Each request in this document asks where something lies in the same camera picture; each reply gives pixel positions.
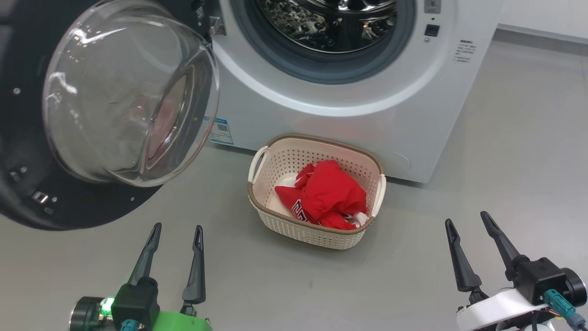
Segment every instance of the washing machine door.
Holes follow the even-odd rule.
[[[194,160],[219,96],[206,2],[0,5],[2,214],[41,229],[98,226]]]

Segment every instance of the gray floor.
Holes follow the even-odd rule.
[[[116,293],[157,221],[152,276],[166,310],[181,306],[193,229],[204,226],[208,299],[198,310],[217,330],[455,330],[467,295],[455,287],[445,218],[483,290],[509,285],[480,210],[521,253],[588,278],[588,51],[506,39],[493,41],[431,182],[392,182],[355,248],[321,249],[264,228],[246,196],[252,156],[209,146],[107,226],[48,233],[0,219],[2,329],[65,330],[78,298]]]

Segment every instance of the basket rim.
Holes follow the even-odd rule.
[[[372,161],[374,161],[374,163],[376,163],[378,169],[380,170],[380,175],[383,174],[382,165],[380,164],[380,162],[378,162],[378,160],[370,152],[365,151],[365,150],[363,150],[359,147],[353,146],[353,145],[341,143],[336,140],[331,140],[331,139],[327,139],[327,138],[319,138],[319,137],[314,137],[311,135],[303,135],[303,134],[283,134],[283,135],[279,135],[279,136],[275,137],[274,139],[270,140],[266,146],[271,148],[271,146],[274,145],[275,143],[277,143],[278,141],[288,139],[288,138],[295,138],[295,139],[315,141],[317,143],[331,144],[331,145],[335,145],[335,146],[342,147],[342,148],[347,148],[349,150],[363,154],[363,155],[369,157],[370,159],[372,159]],[[344,235],[348,235],[348,236],[358,234],[358,233],[365,231],[368,227],[370,227],[375,220],[374,217],[370,216],[370,218],[366,221],[366,223],[364,225],[362,225],[354,230],[333,229],[330,227],[325,227],[325,226],[320,226],[320,225],[316,225],[316,224],[312,224],[312,223],[308,223],[308,222],[303,222],[303,221],[300,221],[300,220],[294,218],[294,216],[287,216],[284,214],[280,214],[276,211],[273,211],[273,210],[265,207],[257,200],[255,195],[253,195],[253,183],[252,182],[248,182],[248,194],[249,194],[249,199],[251,200],[253,205],[257,209],[259,209],[265,213],[268,213],[268,214],[275,216],[275,217],[277,217],[281,220],[284,220],[284,221],[288,221],[288,222],[291,222],[291,223],[294,223],[294,224],[297,224],[297,225],[300,225],[303,227],[307,227],[307,228],[319,230],[319,231],[324,231],[324,232],[328,232],[328,233],[344,234]]]
[[[384,173],[384,168],[382,167],[381,163],[376,159],[376,157],[372,153],[370,153],[364,149],[361,149],[357,146],[346,144],[346,143],[341,143],[340,141],[331,140],[328,138],[319,138],[319,137],[314,137],[312,135],[289,133],[289,134],[282,134],[282,135],[275,137],[274,139],[270,140],[266,144],[266,146],[271,148],[272,145],[274,145],[278,141],[290,139],[290,138],[309,140],[309,141],[314,141],[317,143],[325,143],[325,144],[335,145],[335,146],[341,147],[341,148],[347,148],[348,150],[352,150],[352,151],[357,152],[359,154],[363,154],[363,155],[369,157],[370,159],[372,159],[372,161],[377,165],[378,170],[380,170],[380,174]]]

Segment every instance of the stainless steel drum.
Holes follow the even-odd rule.
[[[256,0],[263,16],[303,47],[347,53],[369,47],[391,33],[395,0]]]

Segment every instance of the barcode sticker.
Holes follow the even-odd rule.
[[[230,135],[230,128],[227,120],[223,120],[222,118],[215,118],[209,139],[215,143],[229,145],[233,144],[233,137]]]

